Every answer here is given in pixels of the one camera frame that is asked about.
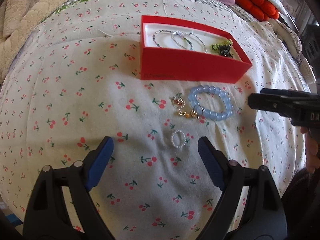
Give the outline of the person's right hand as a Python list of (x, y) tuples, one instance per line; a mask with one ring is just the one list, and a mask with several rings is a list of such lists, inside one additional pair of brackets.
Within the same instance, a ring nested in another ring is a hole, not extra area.
[(318, 144), (311, 137), (309, 130), (306, 127), (301, 127), (300, 131), (305, 135), (305, 155), (306, 155), (306, 168), (313, 174), (320, 166), (318, 153)]

